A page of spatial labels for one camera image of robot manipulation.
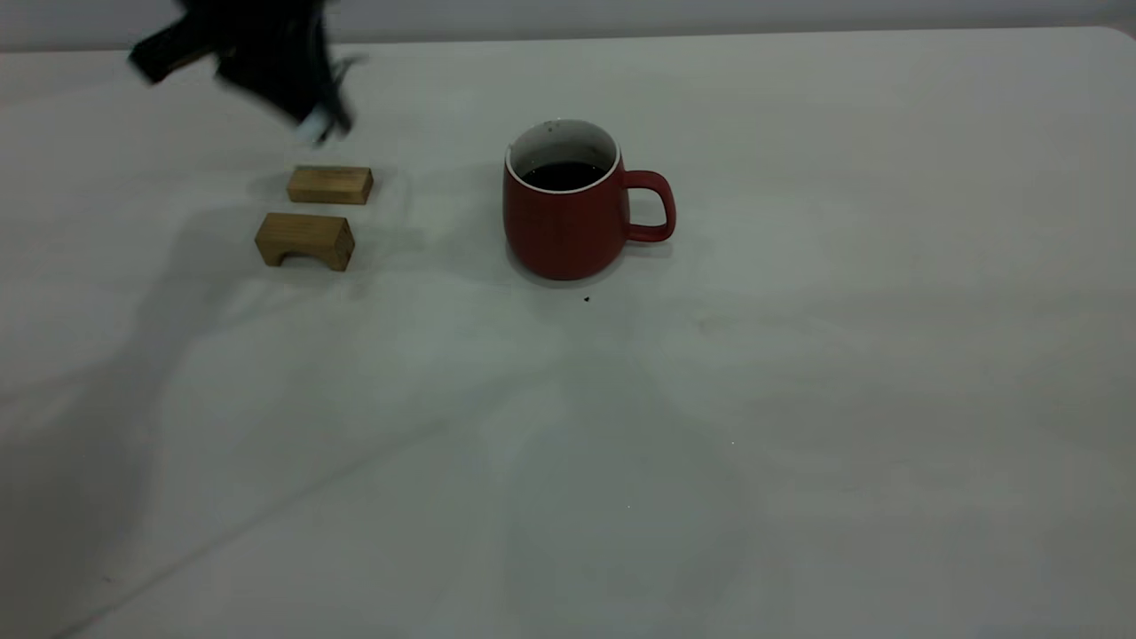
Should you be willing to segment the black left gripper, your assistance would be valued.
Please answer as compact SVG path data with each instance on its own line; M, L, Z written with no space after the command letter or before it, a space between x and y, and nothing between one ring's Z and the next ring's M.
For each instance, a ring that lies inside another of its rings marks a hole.
M342 93L351 65L328 53L324 1L178 1L181 16L130 49L151 84L206 56L231 86L286 114L296 136L323 146L353 116Z

